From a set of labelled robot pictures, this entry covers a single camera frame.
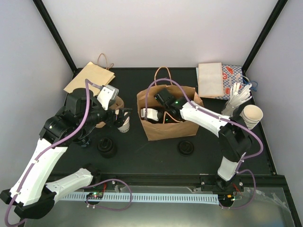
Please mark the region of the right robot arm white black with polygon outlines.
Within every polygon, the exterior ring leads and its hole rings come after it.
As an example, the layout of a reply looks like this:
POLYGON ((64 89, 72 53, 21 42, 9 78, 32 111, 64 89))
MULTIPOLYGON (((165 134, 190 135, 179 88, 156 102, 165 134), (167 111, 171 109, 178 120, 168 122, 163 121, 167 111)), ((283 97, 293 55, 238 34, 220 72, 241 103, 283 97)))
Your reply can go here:
POLYGON ((241 159, 252 145, 248 132, 225 122, 224 119, 230 120, 229 116, 209 111, 184 96, 177 99, 166 88, 156 93, 154 98, 174 119, 193 122, 218 137, 223 158, 215 177, 215 185, 220 191, 230 188, 241 159))

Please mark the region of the brown kraft paper bag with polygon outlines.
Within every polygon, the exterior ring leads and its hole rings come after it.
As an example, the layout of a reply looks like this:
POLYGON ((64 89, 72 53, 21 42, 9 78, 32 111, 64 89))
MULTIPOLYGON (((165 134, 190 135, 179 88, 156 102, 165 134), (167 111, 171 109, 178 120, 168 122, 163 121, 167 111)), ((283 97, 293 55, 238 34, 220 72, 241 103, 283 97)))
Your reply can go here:
POLYGON ((199 126, 196 123, 183 120, 177 111, 169 107, 170 101, 181 104, 184 90, 188 98, 200 106, 204 106, 202 99, 193 87, 182 86, 179 88, 173 83, 159 85, 157 82, 150 89, 137 94, 137 109, 140 117, 142 108, 156 109, 159 121, 141 118, 143 129, 149 141, 172 139, 179 137, 195 136, 199 126))

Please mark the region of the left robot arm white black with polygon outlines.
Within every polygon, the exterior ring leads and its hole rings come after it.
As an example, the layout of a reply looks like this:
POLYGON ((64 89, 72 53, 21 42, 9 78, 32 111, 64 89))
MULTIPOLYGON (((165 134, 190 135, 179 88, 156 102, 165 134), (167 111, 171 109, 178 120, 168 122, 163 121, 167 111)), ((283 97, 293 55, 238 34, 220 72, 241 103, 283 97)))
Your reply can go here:
POLYGON ((64 196, 80 188, 96 189, 101 185, 99 171, 87 164, 55 182, 47 179, 58 160, 71 144, 89 145, 88 135, 100 122, 118 129, 127 124, 131 109, 110 108, 118 90, 103 86, 99 95, 76 88, 66 97, 65 105, 49 118, 37 141, 36 149, 16 184, 0 193, 0 198, 23 220, 40 219, 64 196))

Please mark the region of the white paper cup black print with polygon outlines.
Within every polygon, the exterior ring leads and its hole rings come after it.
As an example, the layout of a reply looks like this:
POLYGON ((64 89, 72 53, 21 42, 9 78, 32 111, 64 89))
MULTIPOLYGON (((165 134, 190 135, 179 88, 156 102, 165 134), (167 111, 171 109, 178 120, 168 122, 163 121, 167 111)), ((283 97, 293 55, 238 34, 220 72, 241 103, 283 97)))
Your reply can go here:
POLYGON ((127 125, 122 125, 121 127, 118 128, 118 130, 122 133, 126 133, 129 131, 130 128, 130 122, 127 125))

